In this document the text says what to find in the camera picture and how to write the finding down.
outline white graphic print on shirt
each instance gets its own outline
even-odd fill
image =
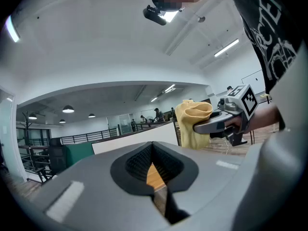
[[[281,9],[282,7],[275,0],[259,0],[259,24],[257,29],[251,29],[255,34],[263,56],[267,60],[267,68],[271,68],[277,80],[296,57],[296,51],[289,41],[280,37],[276,39],[275,37],[277,34],[275,28],[277,28],[282,14]],[[268,32],[268,35],[261,33],[262,28],[264,28],[263,31]],[[271,80],[272,76],[269,69],[267,69],[267,73],[268,78]]]

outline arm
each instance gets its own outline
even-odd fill
[[[269,105],[267,108],[261,110],[257,109],[253,117],[250,119],[248,129],[244,133],[249,133],[257,128],[263,128],[279,122],[279,117],[280,114],[275,105]],[[241,124],[241,118],[237,116],[225,122],[226,127],[231,124],[235,124],[239,127]]]

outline green panel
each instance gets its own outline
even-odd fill
[[[69,144],[65,145],[66,150],[66,166],[71,167],[73,164],[87,156],[94,155],[92,143]]]

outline folded yellow towel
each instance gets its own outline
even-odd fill
[[[181,132],[182,147],[191,149],[201,149],[209,144],[209,134],[199,134],[193,131],[193,125],[208,120],[213,112],[213,107],[207,102],[194,102],[193,100],[183,100],[175,108]]]

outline black chair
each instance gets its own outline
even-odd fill
[[[66,146],[61,144],[61,138],[54,138],[49,140],[48,154],[50,160],[50,170],[40,168],[37,173],[42,180],[42,176],[46,181],[53,178],[53,176],[60,174],[66,169]]]

